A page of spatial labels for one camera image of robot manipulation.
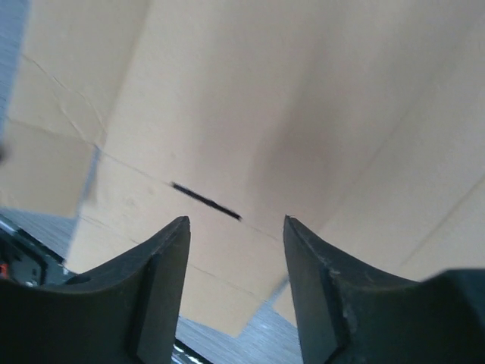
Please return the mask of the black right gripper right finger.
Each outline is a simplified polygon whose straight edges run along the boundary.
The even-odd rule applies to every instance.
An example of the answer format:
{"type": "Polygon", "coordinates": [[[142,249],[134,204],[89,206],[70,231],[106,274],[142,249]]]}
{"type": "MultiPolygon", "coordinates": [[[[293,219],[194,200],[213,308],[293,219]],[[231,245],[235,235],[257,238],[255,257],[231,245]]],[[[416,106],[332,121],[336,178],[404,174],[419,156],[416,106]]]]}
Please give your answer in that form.
{"type": "Polygon", "coordinates": [[[482,363],[484,272],[411,281],[332,246],[294,217],[283,244],[305,363],[482,363]]]}

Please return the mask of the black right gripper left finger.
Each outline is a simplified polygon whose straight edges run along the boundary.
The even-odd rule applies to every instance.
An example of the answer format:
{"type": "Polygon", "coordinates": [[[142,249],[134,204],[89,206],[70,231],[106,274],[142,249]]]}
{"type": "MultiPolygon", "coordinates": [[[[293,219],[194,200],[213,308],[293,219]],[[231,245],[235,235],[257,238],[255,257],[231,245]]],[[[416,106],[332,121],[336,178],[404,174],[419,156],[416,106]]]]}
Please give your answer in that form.
{"type": "Polygon", "coordinates": [[[189,245],[181,216],[63,284],[1,279],[1,361],[169,363],[189,245]]]}

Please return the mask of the brown cardboard box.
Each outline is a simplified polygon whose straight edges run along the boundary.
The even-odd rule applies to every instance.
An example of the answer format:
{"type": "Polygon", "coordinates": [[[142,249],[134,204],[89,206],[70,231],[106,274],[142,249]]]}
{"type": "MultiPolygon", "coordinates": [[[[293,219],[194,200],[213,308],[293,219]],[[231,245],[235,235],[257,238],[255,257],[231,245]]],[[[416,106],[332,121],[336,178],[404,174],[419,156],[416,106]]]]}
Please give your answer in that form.
{"type": "Polygon", "coordinates": [[[283,220],[385,271],[484,264],[482,1],[26,1],[1,211],[86,271],[179,215],[238,336],[283,220]]]}

